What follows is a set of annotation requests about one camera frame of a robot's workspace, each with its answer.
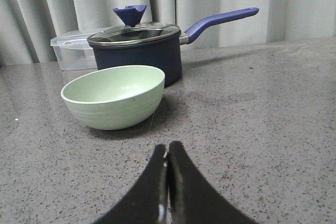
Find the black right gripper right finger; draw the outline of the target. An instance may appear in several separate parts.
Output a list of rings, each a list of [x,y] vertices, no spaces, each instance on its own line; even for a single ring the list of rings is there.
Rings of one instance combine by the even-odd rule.
[[[169,187],[174,223],[255,223],[208,183],[179,141],[169,145]]]

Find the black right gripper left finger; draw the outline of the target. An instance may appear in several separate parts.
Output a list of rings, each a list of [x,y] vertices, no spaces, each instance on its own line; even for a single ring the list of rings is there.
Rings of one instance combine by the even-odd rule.
[[[167,151],[159,144],[124,197],[96,223],[166,223]]]

